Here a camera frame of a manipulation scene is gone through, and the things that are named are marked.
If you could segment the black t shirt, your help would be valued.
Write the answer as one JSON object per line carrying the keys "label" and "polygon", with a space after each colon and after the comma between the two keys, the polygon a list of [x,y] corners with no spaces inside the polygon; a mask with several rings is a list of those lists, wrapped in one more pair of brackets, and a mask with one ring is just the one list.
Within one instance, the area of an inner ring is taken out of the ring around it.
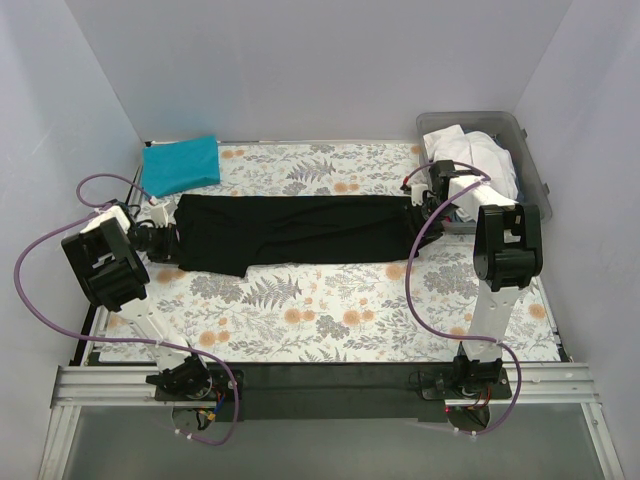
{"label": "black t shirt", "polygon": [[179,266],[244,277],[249,267],[405,260],[425,223],[399,196],[184,194],[174,214]]}

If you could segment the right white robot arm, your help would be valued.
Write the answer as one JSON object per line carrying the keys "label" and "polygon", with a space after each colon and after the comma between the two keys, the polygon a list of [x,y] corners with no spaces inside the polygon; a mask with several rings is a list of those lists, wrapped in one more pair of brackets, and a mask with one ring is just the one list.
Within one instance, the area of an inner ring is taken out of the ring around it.
{"label": "right white robot arm", "polygon": [[468,332],[447,336],[458,344],[453,361],[418,374],[420,393],[427,400],[516,398],[519,390],[509,386],[503,368],[503,357],[513,353],[504,336],[521,291],[543,267],[539,209],[499,194],[489,175],[469,164],[439,160],[424,167],[428,183],[402,185],[412,206],[428,213],[409,256],[416,256],[449,211],[461,208],[476,224],[473,268],[479,290]]}

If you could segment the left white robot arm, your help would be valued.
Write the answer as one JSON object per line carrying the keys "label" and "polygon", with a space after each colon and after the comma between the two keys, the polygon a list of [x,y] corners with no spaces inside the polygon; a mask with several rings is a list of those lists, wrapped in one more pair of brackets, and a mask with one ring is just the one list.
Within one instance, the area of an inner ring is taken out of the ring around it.
{"label": "left white robot arm", "polygon": [[148,272],[129,235],[135,224],[123,204],[92,218],[61,241],[70,266],[90,303],[126,321],[143,341],[158,372],[147,382],[166,394],[193,400],[212,390],[213,377],[189,342],[152,305]]}

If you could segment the clear plastic bin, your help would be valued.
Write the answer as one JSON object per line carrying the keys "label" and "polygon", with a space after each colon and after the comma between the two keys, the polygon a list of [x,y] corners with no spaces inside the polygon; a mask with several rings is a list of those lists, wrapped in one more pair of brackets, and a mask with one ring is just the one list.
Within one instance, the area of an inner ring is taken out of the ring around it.
{"label": "clear plastic bin", "polygon": [[549,189],[540,179],[526,143],[527,133],[520,127],[517,119],[506,111],[427,112],[416,118],[420,137],[455,124],[459,124],[465,131],[482,131],[488,134],[510,152],[517,177],[519,198],[525,204],[537,205],[541,223],[547,223],[552,218],[548,200]]}

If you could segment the folded teal t shirt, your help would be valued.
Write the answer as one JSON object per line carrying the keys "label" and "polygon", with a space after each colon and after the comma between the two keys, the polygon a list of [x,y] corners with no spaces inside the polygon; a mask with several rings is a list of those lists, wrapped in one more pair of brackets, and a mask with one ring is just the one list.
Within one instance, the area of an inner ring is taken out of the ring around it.
{"label": "folded teal t shirt", "polygon": [[143,149],[140,185],[155,197],[219,184],[218,143],[205,136]]}

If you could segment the floral patterned table mat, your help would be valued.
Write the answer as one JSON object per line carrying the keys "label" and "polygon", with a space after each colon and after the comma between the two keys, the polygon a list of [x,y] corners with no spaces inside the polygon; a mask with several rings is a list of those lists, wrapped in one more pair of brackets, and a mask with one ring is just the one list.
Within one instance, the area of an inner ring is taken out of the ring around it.
{"label": "floral patterned table mat", "polygon": [[[410,144],[223,145],[212,195],[396,195]],[[478,292],[473,241],[446,235],[412,265],[253,267],[242,278],[152,264],[148,293],[190,343],[227,362],[449,361]]]}

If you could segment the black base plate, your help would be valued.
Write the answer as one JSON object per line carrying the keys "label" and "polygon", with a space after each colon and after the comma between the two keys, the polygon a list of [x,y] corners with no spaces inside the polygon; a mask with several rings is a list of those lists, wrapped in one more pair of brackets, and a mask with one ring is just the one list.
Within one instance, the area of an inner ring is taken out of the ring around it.
{"label": "black base plate", "polygon": [[164,393],[154,398],[190,408],[212,404],[219,422],[254,420],[341,420],[414,418],[444,422],[445,403],[460,400],[485,409],[491,397],[427,400],[420,373],[445,363],[240,363],[230,373],[211,366],[211,392],[199,400]]}

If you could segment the aluminium frame rail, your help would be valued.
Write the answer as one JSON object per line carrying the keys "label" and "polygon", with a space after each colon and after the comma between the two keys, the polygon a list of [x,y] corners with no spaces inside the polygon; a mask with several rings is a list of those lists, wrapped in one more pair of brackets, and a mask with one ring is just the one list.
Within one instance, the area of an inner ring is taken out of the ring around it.
{"label": "aluminium frame rail", "polygon": [[[84,407],[196,407],[149,383],[155,372],[150,364],[59,368],[40,478],[62,478]],[[392,418],[420,411],[442,420],[445,408],[463,402],[447,363],[240,363],[234,374],[245,420]],[[587,365],[507,363],[491,385],[490,403],[511,401],[579,405],[605,478],[623,478]]]}

